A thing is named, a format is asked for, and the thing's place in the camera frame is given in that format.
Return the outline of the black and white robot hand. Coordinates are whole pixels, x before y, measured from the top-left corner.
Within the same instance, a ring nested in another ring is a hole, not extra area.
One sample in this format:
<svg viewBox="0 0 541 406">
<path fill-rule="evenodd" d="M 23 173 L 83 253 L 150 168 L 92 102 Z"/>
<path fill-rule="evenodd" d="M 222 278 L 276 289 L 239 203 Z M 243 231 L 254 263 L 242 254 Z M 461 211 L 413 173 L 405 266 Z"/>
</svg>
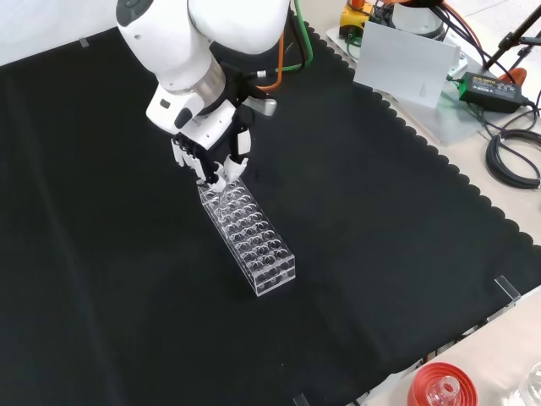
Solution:
<svg viewBox="0 0 541 406">
<path fill-rule="evenodd" d="M 172 152 L 178 166 L 191 169 L 200 184 L 221 193 L 248 166 L 251 144 L 249 126 L 226 101 L 184 125 L 172 137 Z"/>
</svg>

